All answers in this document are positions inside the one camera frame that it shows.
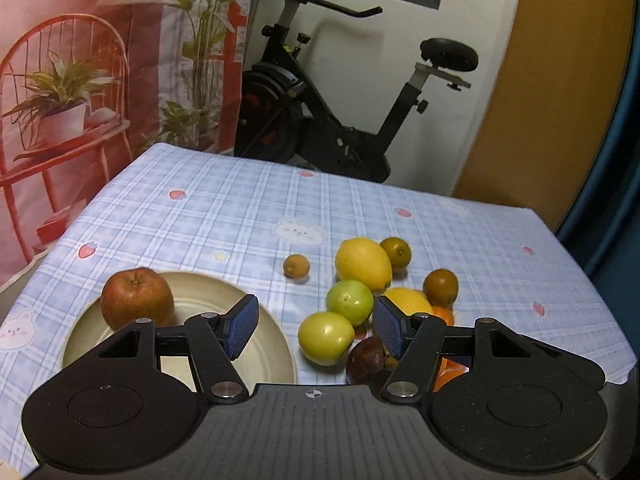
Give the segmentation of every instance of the black saddle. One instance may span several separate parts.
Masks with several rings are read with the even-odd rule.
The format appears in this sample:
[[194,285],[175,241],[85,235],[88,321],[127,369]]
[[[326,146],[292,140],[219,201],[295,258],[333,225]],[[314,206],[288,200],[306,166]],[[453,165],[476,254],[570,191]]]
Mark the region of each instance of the black saddle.
[[470,46],[446,38],[431,38],[420,44],[425,61],[456,72],[473,72],[478,68],[478,53]]

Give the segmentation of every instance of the checkered tablecloth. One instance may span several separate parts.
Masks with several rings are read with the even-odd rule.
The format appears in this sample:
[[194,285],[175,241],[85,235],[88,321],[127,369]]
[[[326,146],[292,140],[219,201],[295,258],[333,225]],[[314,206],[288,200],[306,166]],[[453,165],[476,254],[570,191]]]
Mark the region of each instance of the checkered tablecloth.
[[[256,294],[294,351],[300,383],[344,381],[298,351],[300,322],[324,309],[346,238],[399,236],[421,288],[438,267],[460,279],[456,323],[493,316],[517,332],[596,361],[623,383],[635,356],[578,265],[530,210],[351,180],[160,144],[108,184],[58,241],[0,329],[0,460],[27,473],[19,427],[26,397],[60,368],[74,321],[114,272],[194,270]],[[306,254],[310,279],[282,274]]]

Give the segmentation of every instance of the chair backrest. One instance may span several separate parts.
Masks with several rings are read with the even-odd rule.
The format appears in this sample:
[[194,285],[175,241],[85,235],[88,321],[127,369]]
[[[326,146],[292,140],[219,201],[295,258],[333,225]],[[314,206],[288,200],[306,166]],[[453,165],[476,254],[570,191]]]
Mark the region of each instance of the chair backrest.
[[25,33],[0,63],[0,173],[6,172],[7,160],[35,142],[37,124],[20,131],[16,114],[4,114],[31,94],[25,88],[30,83],[25,74],[52,70],[50,52],[64,62],[89,61],[107,70],[120,83],[92,95],[91,109],[109,107],[123,117],[128,115],[129,65],[124,42],[113,25],[90,14],[63,14],[42,22]]

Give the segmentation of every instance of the wooden door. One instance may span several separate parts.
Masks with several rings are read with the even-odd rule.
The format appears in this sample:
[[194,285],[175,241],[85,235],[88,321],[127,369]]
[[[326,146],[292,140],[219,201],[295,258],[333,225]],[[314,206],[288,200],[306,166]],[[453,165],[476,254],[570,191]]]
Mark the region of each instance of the wooden door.
[[634,9],[635,0],[519,0],[453,196],[530,207],[559,226],[616,105]]

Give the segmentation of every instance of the stationary bike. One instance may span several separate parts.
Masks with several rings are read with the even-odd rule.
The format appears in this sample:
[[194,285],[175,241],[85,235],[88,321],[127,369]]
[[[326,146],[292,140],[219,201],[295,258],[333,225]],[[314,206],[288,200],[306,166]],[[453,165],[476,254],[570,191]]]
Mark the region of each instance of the stationary bike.
[[404,118],[415,106],[418,113],[428,102],[419,100],[430,75],[448,81],[456,91],[471,84],[445,70],[471,72],[478,54],[453,40],[431,38],[420,44],[425,63],[416,63],[377,134],[344,126],[329,110],[318,89],[298,62],[298,54],[311,37],[298,34],[294,48],[285,45],[298,7],[312,3],[354,18],[368,18],[381,7],[356,11],[325,0],[285,0],[277,23],[266,25],[269,38],[260,62],[242,75],[242,102],[236,132],[236,156],[287,163],[294,154],[327,173],[384,182],[389,174],[385,152]]

